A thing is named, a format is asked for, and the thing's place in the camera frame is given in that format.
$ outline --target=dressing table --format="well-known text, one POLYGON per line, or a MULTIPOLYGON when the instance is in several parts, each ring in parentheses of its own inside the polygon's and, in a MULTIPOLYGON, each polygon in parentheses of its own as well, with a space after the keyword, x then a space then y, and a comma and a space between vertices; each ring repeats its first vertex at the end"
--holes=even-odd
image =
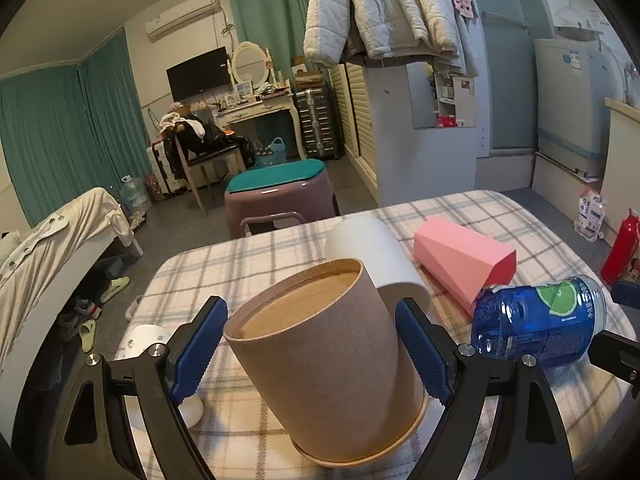
MULTIPOLYGON (((268 56, 255 43, 243 41, 234 52, 230 66, 232 81, 245 83, 250 81, 253 88, 258 88, 267 81, 270 73, 273 76, 273 68, 268 68, 268 56)), ((293 94, 287 81, 286 93, 277 97, 269 97, 255 103, 247 103, 219 112, 215 117, 218 127, 226 130, 231 124, 255 119, 267 114, 273 114, 281 110, 288 110, 293 120, 293 129, 296 136, 296 145, 300 159, 306 158, 302 143, 302 131, 300 129, 300 117, 293 101, 293 94)))

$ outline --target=towel rack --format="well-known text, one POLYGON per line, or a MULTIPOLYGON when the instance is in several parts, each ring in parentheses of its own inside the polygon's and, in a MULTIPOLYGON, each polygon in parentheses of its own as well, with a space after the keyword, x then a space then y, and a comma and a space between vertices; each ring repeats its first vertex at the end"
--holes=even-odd
POLYGON ((516 25, 520 25, 522 28, 529 28, 529 23, 521 22, 520 20, 516 20, 515 18, 504 16, 503 14, 496 14, 495 12, 489 12, 488 10, 482 11, 483 21, 491 18, 493 18, 494 20, 500 20, 502 22, 514 23, 516 25))

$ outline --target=stool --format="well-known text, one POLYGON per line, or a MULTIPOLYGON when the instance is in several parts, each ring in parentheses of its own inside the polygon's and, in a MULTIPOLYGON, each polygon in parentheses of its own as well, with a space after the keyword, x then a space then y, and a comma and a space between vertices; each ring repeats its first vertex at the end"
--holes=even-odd
POLYGON ((324 163, 314 158, 233 177, 225 191, 225 212, 232 238, 244 237, 248 224, 283 218, 306 223, 340 215, 324 163))

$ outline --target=green slipper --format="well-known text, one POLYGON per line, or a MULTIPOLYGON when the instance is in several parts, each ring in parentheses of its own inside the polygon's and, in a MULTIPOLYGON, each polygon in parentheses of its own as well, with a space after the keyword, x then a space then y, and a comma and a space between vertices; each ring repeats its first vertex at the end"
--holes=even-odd
POLYGON ((82 340, 82 351, 86 354, 94 347, 95 340, 95 319, 87 319, 79 327, 80 339, 82 340))
POLYGON ((129 285, 131 280, 128 276, 123 276, 122 278, 117 278, 115 280, 111 280, 109 284, 109 288, 106 292, 100 296, 100 303, 105 304, 111 298, 113 298, 116 294, 118 294, 123 288, 129 285))

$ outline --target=metal screw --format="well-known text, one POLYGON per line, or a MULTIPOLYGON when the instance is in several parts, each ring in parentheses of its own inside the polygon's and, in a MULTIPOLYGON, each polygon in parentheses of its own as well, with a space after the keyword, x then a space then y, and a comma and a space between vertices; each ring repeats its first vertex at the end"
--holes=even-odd
POLYGON ((165 346, 162 343, 153 343, 146 349, 149 355, 152 357, 159 357, 164 353, 165 346))
POLYGON ((531 354, 524 354, 522 356, 522 362, 527 366, 535 366, 538 361, 531 354))
POLYGON ((100 354, 89 354, 84 362, 89 366, 95 366, 100 362, 100 354))
POLYGON ((458 352, 460 352, 462 355, 465 355, 467 357, 471 357, 473 354, 476 353, 476 349, 473 348, 468 343, 462 343, 458 345, 458 352))

